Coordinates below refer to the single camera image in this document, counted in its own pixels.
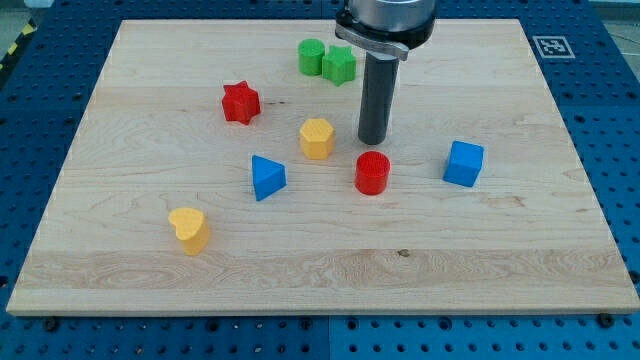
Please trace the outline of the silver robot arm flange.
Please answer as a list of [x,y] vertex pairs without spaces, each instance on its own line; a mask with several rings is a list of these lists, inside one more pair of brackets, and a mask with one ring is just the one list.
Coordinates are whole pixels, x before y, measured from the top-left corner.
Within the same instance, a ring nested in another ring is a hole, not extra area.
[[335,35],[383,58],[406,61],[431,37],[436,0],[349,0],[336,13]]

